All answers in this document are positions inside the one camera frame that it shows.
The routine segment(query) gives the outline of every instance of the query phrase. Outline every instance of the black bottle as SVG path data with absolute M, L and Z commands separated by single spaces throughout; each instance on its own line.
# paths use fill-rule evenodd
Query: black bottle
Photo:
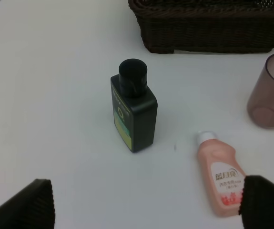
M 153 143 L 158 103 L 147 87 L 147 66 L 137 59 L 120 64 L 111 78 L 114 123 L 133 152 Z

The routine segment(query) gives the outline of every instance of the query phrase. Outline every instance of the black bottle cap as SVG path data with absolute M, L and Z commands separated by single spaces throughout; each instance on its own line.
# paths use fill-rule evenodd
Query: black bottle cap
M 136 98 L 146 93 L 147 66 L 138 59 L 128 59 L 119 66 L 121 95 Z

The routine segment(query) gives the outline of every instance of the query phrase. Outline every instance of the plastic bottle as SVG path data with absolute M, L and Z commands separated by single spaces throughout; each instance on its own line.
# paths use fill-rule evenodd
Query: plastic bottle
M 111 78 L 114 124 L 128 148 L 136 153 L 153 144 L 158 103 L 147 86 L 147 66 L 128 59 Z
M 197 157 L 214 212 L 220 217 L 237 215 L 246 175 L 235 160 L 235 149 L 210 131 L 200 132 L 197 141 Z

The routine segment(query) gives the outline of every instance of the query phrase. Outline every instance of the bottle label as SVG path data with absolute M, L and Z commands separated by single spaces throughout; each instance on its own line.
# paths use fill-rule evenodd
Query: bottle label
M 120 98 L 117 90 L 112 85 L 112 106 L 113 106 L 113 117 L 114 123 L 117 127 L 117 130 L 128 146 L 132 149 L 132 138 L 131 138 L 131 126 L 132 126 L 132 114 L 127 108 L 127 105 Z
M 222 203 L 226 206 L 240 204 L 243 196 L 244 175 L 223 162 L 212 163 L 211 172 Z

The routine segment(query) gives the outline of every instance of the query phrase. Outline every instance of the pink bottle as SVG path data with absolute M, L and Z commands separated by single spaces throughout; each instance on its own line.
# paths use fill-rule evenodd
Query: pink bottle
M 201 132 L 197 140 L 197 157 L 215 213 L 221 217 L 237 215 L 246 175 L 235 160 L 235 149 L 219 141 L 214 132 Z

